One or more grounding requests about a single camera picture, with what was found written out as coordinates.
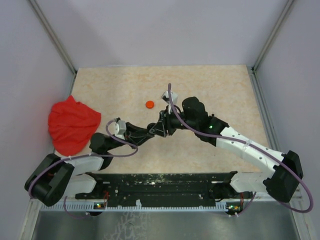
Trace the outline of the black round charging case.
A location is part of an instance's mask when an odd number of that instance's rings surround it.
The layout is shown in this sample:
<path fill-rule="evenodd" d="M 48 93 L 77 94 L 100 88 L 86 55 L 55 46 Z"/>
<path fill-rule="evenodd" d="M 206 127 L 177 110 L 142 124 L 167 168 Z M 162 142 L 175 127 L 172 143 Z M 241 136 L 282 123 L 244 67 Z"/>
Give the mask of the black round charging case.
<path fill-rule="evenodd" d="M 153 127 L 155 126 L 156 124 L 155 123 L 149 123 L 147 125 L 147 130 L 149 133 L 151 133 L 153 131 Z"/>

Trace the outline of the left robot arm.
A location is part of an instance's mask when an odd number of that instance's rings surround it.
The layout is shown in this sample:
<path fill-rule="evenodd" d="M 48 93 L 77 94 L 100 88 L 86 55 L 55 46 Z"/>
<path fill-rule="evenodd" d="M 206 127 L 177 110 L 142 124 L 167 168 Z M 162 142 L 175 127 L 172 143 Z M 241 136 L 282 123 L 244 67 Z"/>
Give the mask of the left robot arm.
<path fill-rule="evenodd" d="M 116 155 L 109 151 L 127 145 L 137 153 L 140 145 L 155 136 L 152 131 L 154 123 L 146 128 L 119 118 L 114 123 L 114 134 L 96 132 L 92 135 L 90 153 L 65 158 L 54 153 L 48 154 L 25 182 L 24 189 L 29 196 L 47 207 L 71 195 L 88 194 L 95 199 L 101 197 L 104 186 L 90 174 L 104 170 L 111 164 Z"/>

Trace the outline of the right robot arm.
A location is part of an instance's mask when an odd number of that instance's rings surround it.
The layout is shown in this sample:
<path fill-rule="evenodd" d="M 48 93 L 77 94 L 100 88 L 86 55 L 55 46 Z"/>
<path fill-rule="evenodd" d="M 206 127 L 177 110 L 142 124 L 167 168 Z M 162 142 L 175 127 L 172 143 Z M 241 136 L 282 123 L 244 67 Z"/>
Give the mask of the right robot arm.
<path fill-rule="evenodd" d="M 223 192 L 235 198 L 241 192 L 268 193 L 275 200 L 288 203 L 303 178 L 300 157 L 293 151 L 282 153 L 260 145 L 238 133 L 225 121 L 209 115 L 196 97 L 182 102 L 182 112 L 175 114 L 171 106 L 159 113 L 156 123 L 147 129 L 161 137 L 171 136 L 177 129 L 194 130 L 203 142 L 228 150 L 259 168 L 257 173 L 237 172 L 223 185 Z"/>

